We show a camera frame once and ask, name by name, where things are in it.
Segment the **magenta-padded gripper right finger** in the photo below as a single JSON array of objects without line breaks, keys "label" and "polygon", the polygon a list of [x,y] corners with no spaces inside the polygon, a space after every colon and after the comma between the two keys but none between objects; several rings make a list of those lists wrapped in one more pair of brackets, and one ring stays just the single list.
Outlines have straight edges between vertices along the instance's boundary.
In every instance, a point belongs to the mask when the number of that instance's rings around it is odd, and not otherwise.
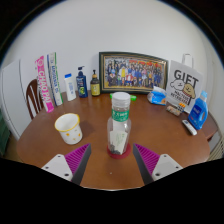
[{"label": "magenta-padded gripper right finger", "polygon": [[145,185],[182,169],[168,154],[158,155],[139,144],[133,145],[133,154]]}]

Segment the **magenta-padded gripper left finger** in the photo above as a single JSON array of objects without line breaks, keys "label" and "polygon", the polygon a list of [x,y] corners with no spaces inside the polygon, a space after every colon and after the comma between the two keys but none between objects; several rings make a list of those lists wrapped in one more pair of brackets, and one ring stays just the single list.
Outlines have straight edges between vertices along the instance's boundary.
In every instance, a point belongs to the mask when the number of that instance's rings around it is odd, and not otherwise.
[{"label": "magenta-padded gripper left finger", "polygon": [[66,155],[57,154],[42,169],[79,185],[91,155],[91,145],[85,144]]}]

